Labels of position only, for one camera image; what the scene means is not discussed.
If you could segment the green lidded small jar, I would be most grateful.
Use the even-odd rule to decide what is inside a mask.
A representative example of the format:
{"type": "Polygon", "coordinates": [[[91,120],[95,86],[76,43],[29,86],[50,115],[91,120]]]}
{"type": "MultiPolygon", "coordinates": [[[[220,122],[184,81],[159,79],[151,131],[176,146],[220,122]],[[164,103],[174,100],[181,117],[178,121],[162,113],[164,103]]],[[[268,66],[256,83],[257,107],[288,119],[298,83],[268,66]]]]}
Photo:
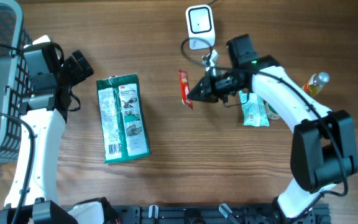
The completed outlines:
{"type": "Polygon", "coordinates": [[[280,119],[280,115],[265,101],[265,110],[269,119],[280,119]]]}

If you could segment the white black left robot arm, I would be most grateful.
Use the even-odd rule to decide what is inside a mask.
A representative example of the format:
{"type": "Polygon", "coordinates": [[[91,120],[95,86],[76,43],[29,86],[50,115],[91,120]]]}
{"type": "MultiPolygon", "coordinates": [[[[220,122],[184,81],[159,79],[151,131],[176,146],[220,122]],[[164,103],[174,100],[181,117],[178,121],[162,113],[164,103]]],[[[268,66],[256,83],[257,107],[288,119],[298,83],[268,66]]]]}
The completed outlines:
{"type": "Polygon", "coordinates": [[[71,89],[93,69],[80,51],[65,58],[47,35],[18,53],[28,64],[32,89],[22,94],[13,112],[0,112],[0,119],[13,120],[21,135],[14,181],[0,210],[0,223],[117,223],[120,216],[104,197],[84,200],[69,210],[58,204],[58,150],[74,97],[71,89]]]}

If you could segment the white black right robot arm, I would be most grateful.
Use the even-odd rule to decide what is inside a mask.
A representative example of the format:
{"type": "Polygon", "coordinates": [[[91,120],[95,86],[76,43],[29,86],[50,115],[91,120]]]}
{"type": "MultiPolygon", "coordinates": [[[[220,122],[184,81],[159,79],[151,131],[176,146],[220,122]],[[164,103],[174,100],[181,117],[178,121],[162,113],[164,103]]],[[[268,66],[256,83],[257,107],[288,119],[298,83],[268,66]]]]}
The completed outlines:
{"type": "Polygon", "coordinates": [[[294,223],[305,218],[325,195],[347,195],[347,179],[358,171],[354,121],[347,111],[332,111],[315,101],[275,58],[254,52],[247,34],[227,42],[230,67],[216,65],[216,52],[206,40],[187,40],[201,42],[209,50],[202,61],[194,61],[205,72],[187,94],[188,99],[216,103],[248,90],[272,105],[293,134],[293,179],[273,201],[272,222],[294,223]]]}

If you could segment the yellow dish soap bottle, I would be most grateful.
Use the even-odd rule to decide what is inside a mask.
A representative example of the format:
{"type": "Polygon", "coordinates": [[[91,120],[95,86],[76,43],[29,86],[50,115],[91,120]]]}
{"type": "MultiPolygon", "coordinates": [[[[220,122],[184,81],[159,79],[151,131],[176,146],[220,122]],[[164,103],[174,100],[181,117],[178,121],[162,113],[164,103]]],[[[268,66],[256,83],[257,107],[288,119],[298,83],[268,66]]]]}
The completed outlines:
{"type": "Polygon", "coordinates": [[[302,86],[302,90],[310,95],[310,97],[316,96],[326,84],[328,84],[330,76],[326,72],[316,73],[302,86]]]}

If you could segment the red coffee stick sachet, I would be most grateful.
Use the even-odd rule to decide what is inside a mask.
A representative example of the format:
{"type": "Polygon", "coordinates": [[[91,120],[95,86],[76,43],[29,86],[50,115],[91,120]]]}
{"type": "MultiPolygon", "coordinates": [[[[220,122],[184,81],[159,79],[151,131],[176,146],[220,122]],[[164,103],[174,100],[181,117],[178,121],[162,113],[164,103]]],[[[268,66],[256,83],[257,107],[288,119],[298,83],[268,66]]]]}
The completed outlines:
{"type": "Polygon", "coordinates": [[[180,79],[180,90],[181,90],[182,103],[184,105],[187,105],[189,108],[193,109],[193,103],[187,97],[187,94],[189,94],[189,92],[190,92],[187,72],[184,70],[179,70],[179,79],[180,79]]]}

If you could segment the green gloves package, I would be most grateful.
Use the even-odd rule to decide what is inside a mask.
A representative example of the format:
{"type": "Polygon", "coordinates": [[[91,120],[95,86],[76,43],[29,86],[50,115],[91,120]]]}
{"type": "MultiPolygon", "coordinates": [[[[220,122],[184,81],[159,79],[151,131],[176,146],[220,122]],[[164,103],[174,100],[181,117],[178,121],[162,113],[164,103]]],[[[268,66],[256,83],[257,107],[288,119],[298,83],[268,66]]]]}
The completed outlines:
{"type": "Polygon", "coordinates": [[[127,162],[150,155],[137,74],[96,82],[104,162],[127,162]]]}

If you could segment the teal wet wipes pack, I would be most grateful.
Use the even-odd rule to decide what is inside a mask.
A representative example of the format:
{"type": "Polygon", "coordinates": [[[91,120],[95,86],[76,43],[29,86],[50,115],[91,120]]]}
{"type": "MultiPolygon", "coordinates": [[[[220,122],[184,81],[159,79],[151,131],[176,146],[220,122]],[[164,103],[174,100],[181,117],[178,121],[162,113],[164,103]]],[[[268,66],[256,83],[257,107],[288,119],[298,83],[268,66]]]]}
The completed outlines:
{"type": "Polygon", "coordinates": [[[270,126],[264,101],[255,93],[239,92],[241,108],[244,115],[244,126],[270,126]]]}

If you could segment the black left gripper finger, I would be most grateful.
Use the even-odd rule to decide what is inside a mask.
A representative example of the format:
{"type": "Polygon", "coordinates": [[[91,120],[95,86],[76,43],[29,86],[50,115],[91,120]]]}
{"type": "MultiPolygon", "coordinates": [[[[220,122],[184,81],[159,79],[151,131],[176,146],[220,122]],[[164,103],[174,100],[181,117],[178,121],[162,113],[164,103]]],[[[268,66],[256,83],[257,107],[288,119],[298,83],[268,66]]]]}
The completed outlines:
{"type": "Polygon", "coordinates": [[[94,74],[92,66],[89,64],[80,50],[73,52],[72,56],[80,67],[80,70],[76,73],[77,80],[86,80],[88,77],[94,74]]]}
{"type": "Polygon", "coordinates": [[[80,67],[73,57],[68,57],[67,59],[65,59],[63,64],[63,70],[69,85],[77,85],[84,81],[76,79],[76,73],[80,70],[80,67]]]}

